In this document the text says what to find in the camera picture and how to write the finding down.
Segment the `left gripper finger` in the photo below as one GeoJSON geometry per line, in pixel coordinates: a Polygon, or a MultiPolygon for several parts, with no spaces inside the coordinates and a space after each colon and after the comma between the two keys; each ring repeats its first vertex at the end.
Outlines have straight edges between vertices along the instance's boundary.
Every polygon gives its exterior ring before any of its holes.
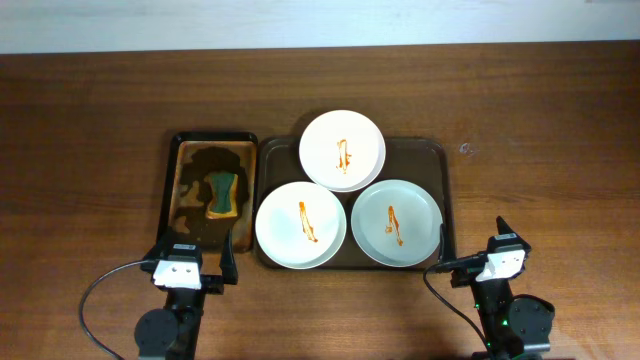
{"type": "Polygon", "coordinates": [[[239,274],[233,252],[232,230],[229,230],[227,232],[225,242],[221,251],[219,267],[221,269],[221,276],[225,284],[238,284],[239,274]]]}
{"type": "Polygon", "coordinates": [[[156,244],[149,250],[150,260],[161,260],[168,256],[176,240],[176,232],[168,227],[157,239],[156,244]]]}

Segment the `white plate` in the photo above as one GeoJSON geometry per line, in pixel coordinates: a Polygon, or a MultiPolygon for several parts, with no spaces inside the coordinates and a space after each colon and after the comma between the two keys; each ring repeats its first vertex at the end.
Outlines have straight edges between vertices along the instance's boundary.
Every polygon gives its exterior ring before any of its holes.
{"type": "Polygon", "coordinates": [[[284,184],[266,195],[255,223],[265,255],[294,270],[328,262],[342,246],[346,230],[346,213],[336,195],[303,181],[284,184]]]}
{"type": "Polygon", "coordinates": [[[396,268],[417,265],[433,255],[443,223],[434,198],[405,180],[369,186],[351,211],[351,230],[360,249],[377,263],[396,268]]]}
{"type": "Polygon", "coordinates": [[[353,192],[380,174],[386,143],[380,129],[365,115],[333,110],[305,128],[299,159],[305,174],[316,184],[333,192],[353,192]]]}

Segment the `green and yellow sponge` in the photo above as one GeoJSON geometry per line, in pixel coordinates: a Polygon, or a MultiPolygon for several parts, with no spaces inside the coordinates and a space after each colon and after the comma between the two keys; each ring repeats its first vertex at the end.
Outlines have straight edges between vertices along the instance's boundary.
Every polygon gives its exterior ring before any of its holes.
{"type": "Polygon", "coordinates": [[[212,199],[206,207],[209,219],[227,219],[238,216],[237,186],[238,175],[229,172],[213,172],[207,175],[212,199]]]}

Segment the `white plate top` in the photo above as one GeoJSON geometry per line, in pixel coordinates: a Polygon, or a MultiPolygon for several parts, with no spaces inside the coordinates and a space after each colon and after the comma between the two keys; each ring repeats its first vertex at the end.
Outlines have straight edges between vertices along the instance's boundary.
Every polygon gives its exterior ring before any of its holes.
{"type": "Polygon", "coordinates": [[[333,110],[305,128],[299,159],[305,174],[316,184],[333,192],[353,192],[380,174],[386,143],[380,129],[365,115],[333,110]]]}

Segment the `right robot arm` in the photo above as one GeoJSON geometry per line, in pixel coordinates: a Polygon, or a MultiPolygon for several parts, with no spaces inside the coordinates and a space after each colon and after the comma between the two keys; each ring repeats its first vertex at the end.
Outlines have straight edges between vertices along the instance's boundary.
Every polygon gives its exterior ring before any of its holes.
{"type": "Polygon", "coordinates": [[[446,307],[466,321],[484,349],[473,359],[540,359],[551,349],[550,333],[555,307],[539,297],[512,293],[510,282],[525,270],[531,246],[502,218],[496,218],[497,234],[476,254],[437,263],[423,275],[448,273],[453,288],[471,289],[480,323],[444,299],[431,284],[426,287],[446,307]]]}

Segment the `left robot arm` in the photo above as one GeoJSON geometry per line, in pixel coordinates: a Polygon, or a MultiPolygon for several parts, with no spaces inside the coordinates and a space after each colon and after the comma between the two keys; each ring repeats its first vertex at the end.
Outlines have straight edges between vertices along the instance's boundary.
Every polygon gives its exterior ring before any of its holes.
{"type": "Polygon", "coordinates": [[[134,339],[140,359],[193,359],[204,315],[205,299],[222,295],[227,285],[238,283],[232,233],[223,241],[219,274],[201,272],[202,249],[181,241],[168,230],[143,257],[141,269],[152,284],[166,293],[165,305],[145,313],[137,322],[134,339]]]}

